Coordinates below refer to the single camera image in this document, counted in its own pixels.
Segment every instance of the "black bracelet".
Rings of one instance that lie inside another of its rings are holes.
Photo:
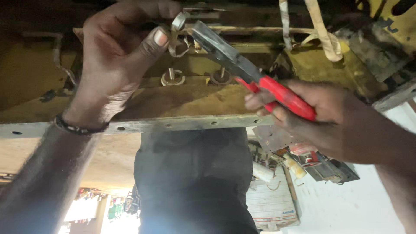
[[[69,125],[67,124],[63,119],[62,119],[62,114],[58,114],[56,115],[55,118],[55,124],[58,127],[61,127],[71,133],[77,134],[77,135],[81,135],[81,136],[85,136],[85,135],[92,135],[94,133],[100,133],[100,132],[105,132],[105,130],[107,130],[109,123],[107,123],[104,127],[100,128],[100,129],[88,129],[88,128],[82,128],[82,127],[78,127],[78,126],[73,126],[73,125]]]

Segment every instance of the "red handle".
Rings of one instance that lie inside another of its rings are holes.
[[[313,107],[306,103],[302,98],[297,96],[293,91],[281,85],[279,82],[273,80],[269,76],[264,76],[260,78],[258,86],[254,82],[247,84],[241,78],[236,78],[235,80],[246,86],[250,91],[254,93],[260,91],[259,87],[267,89],[270,93],[274,95],[274,97],[280,104],[288,108],[290,111],[299,115],[302,118],[315,121],[316,113]],[[276,102],[271,102],[265,105],[265,108],[267,111],[271,112],[276,106]]]

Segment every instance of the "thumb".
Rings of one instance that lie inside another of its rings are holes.
[[[163,55],[169,45],[170,34],[162,27],[156,27],[129,56],[128,63],[139,67],[145,73]]]
[[[334,124],[311,122],[282,106],[277,106],[273,109],[272,115],[275,117],[277,125],[287,132],[303,137],[318,148],[330,148],[339,139],[339,136],[337,136],[338,131]]]

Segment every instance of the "wire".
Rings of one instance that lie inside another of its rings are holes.
[[[301,184],[297,185],[297,184],[296,184],[296,180],[297,180],[297,178],[294,180],[294,182],[295,182],[295,185],[296,185],[296,186],[298,186],[298,187],[299,187],[299,186],[302,186],[302,185],[304,185],[304,184],[305,184],[305,183],[301,183]]]
[[[267,188],[269,188],[270,190],[272,190],[272,191],[276,191],[278,188],[279,188],[279,186],[280,186],[280,180],[279,180],[279,183],[277,184],[277,187],[275,188],[275,189],[271,189],[270,187],[269,187],[269,184],[267,184],[266,183],[266,186],[267,186]]]

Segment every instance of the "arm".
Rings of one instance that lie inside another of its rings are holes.
[[[161,27],[144,35],[129,28],[150,17],[173,18],[171,1],[122,2],[84,25],[84,66],[65,123],[105,128],[123,110],[146,70],[166,51]],[[52,124],[15,180],[0,194],[2,233],[55,233],[68,211],[102,133],[78,135]]]
[[[375,164],[406,231],[416,232],[416,135],[335,85],[292,80],[287,86],[315,108],[317,121],[307,121],[278,106],[272,112],[275,123],[328,157]],[[258,115],[268,115],[262,106],[273,100],[265,91],[250,94],[246,107],[260,108]]]

